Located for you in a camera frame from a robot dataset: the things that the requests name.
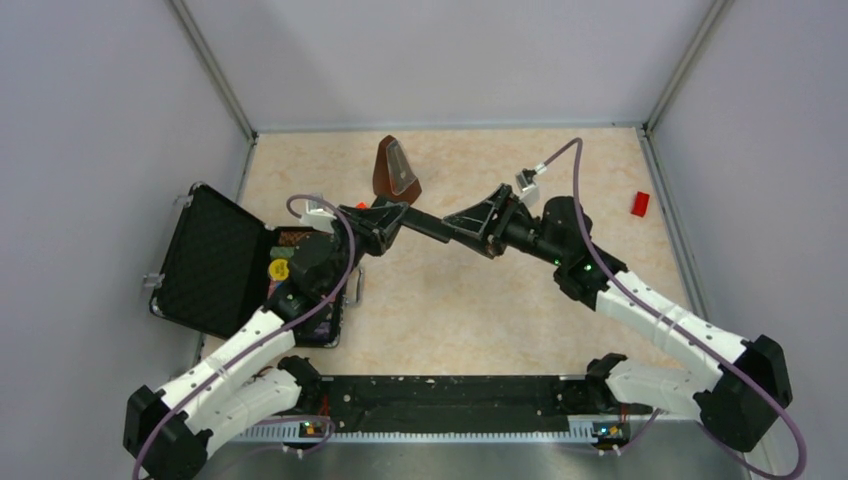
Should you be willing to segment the black remote control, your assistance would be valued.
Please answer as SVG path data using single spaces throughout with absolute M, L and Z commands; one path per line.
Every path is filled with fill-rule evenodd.
M 400 205 L 404 209 L 404 212 L 400 216 L 400 224 L 403 227 L 445 244 L 455 239 L 454 230 L 446 225 L 441 218 L 419 210 L 411 203 L 378 196 L 372 202 L 371 207 L 390 207 L 396 205 Z

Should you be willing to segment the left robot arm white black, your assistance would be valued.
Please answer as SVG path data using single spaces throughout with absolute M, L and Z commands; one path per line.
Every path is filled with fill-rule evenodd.
M 303 199 L 314 206 L 299 216 L 309 231 L 284 259 L 286 278 L 212 354 L 158 389 L 142 386 L 131 395 L 124 446 L 134 458 L 132 478 L 192 479 L 249 428 L 319 404 L 321 388 L 305 360 L 259 371 L 295 347 L 297 330 L 312 331 L 333 313 L 362 257 L 391 247 L 409 205 L 380 198 L 350 208 Z

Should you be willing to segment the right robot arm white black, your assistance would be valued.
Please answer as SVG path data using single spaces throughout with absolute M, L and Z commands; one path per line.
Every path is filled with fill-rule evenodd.
M 515 248 L 553 264 L 553 279 L 567 297 L 628 326 L 683 366 L 646 367 L 609 354 L 601 360 L 600 376 L 586 385 L 594 409 L 650 405 L 694 418 L 724 446 L 748 453 L 776 423 L 777 410 L 792 402 L 777 341 L 723 330 L 649 287 L 592 243 L 592 221 L 573 197 L 549 199 L 535 217 L 503 184 L 442 222 L 453 239 L 489 258 Z

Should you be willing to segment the brown wooden metronome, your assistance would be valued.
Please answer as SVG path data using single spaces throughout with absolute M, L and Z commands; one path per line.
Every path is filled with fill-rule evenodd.
M 401 142 L 392 135 L 378 144 L 372 175 L 376 196 L 412 205 L 422 194 L 422 186 L 414 173 Z

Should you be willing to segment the yellow poker chip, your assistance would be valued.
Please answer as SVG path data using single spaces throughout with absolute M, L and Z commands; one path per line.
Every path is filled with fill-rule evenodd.
M 285 281 L 290 275 L 288 260 L 285 258 L 273 259 L 268 266 L 267 272 L 272 281 Z

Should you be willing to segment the red block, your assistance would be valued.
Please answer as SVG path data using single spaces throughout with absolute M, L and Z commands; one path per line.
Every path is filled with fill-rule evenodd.
M 636 217 L 644 218 L 647 215 L 651 201 L 651 195 L 647 192 L 638 191 L 633 200 L 630 213 Z

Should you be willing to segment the black poker chip case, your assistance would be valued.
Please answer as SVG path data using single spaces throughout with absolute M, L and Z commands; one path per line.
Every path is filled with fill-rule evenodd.
M 296 326 L 299 347 L 337 344 L 347 286 L 341 278 L 355 258 L 350 226 L 338 235 L 306 226 L 271 227 L 209 185 L 191 187 L 150 300 L 163 319 L 220 339 L 232 337 L 263 306 L 286 321 L 322 300 L 318 313 Z M 289 262 L 289 277 L 268 276 L 273 259 Z

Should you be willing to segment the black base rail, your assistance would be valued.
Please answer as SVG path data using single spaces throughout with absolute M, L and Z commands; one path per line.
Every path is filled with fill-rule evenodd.
M 326 416 L 336 433 L 511 434 L 564 432 L 580 415 L 648 415 L 582 376 L 324 377 L 289 415 Z

